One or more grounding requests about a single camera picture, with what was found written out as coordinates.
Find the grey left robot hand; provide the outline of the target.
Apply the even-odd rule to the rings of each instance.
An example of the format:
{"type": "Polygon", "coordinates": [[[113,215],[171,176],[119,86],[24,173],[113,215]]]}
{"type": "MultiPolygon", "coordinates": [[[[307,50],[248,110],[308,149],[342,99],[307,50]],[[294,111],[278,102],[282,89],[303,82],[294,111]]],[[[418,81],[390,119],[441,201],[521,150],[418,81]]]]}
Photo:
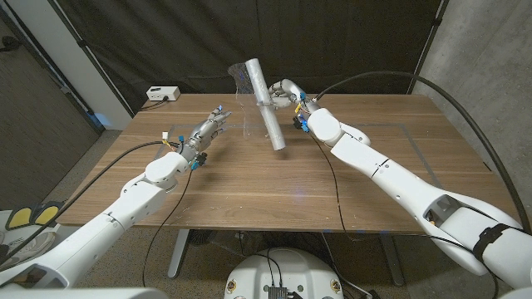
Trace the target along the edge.
{"type": "Polygon", "coordinates": [[[204,152],[212,140],[224,130],[222,126],[231,114],[231,111],[223,111],[220,107],[215,108],[206,120],[201,121],[192,129],[183,143],[180,155],[190,162],[204,152]]]}

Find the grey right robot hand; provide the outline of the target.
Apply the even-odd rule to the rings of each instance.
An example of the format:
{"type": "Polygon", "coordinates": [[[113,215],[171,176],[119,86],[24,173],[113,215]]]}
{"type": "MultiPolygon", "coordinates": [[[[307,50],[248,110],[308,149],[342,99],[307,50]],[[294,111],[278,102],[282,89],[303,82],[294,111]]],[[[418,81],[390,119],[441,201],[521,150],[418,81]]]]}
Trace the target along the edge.
{"type": "Polygon", "coordinates": [[[288,108],[293,105],[296,114],[306,113],[309,115],[320,109],[315,99],[308,98],[303,89],[289,79],[273,83],[268,88],[268,93],[271,105],[275,109],[288,108]]]}

